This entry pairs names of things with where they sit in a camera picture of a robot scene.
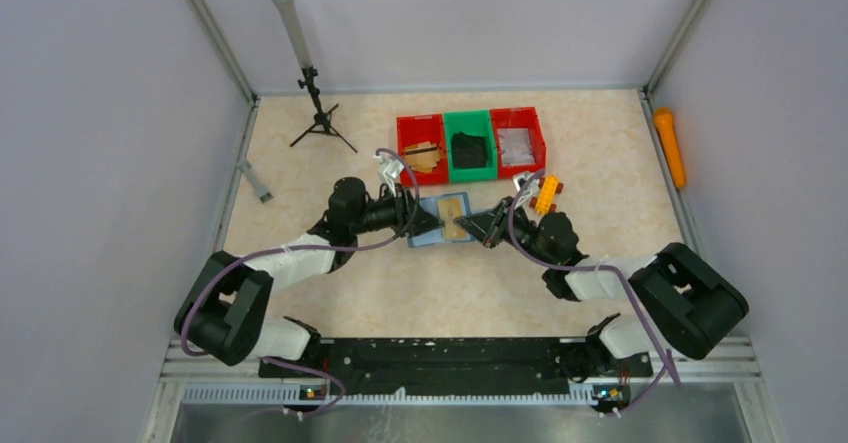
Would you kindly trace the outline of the blue card holder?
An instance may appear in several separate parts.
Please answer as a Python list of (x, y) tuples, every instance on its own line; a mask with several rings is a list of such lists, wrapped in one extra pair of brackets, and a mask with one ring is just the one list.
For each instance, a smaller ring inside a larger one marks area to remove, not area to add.
[(441, 244), (471, 243), (476, 239), (455, 220), (472, 213), (471, 201), (467, 192), (446, 193), (423, 198), (421, 208), (435, 217), (440, 225), (420, 235), (410, 237), (409, 248), (423, 248)]

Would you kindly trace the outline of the gold card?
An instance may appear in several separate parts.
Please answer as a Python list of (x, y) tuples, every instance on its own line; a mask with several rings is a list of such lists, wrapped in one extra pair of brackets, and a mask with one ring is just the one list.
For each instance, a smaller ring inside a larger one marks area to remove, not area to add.
[(466, 214), (462, 195), (444, 196), (437, 202), (437, 210), (444, 223), (442, 231), (445, 240), (461, 242), (469, 238), (468, 232), (456, 223), (458, 218)]

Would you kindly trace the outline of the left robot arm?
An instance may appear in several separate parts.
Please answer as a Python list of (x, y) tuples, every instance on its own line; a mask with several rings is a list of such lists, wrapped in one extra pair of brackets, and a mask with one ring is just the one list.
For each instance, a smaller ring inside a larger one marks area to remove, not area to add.
[(363, 251), (362, 234), (390, 229), (396, 238), (410, 238), (442, 225), (399, 184), (384, 184), (371, 197), (362, 180), (342, 178), (322, 217), (293, 242), (242, 257), (217, 251), (208, 258), (175, 317), (181, 348), (228, 366), (253, 357), (298, 361), (319, 335), (292, 318), (267, 318), (273, 293), (339, 270)]

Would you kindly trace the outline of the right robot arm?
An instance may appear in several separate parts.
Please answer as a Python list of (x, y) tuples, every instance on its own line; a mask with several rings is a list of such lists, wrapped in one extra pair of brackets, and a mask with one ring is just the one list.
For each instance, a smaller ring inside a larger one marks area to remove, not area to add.
[(592, 334), (616, 359), (672, 348), (702, 360), (750, 311), (741, 292), (683, 243), (640, 258), (592, 258), (579, 250), (565, 213), (535, 222), (509, 197), (455, 222), (483, 246), (506, 243), (542, 266), (558, 299), (630, 302), (633, 315), (612, 316)]

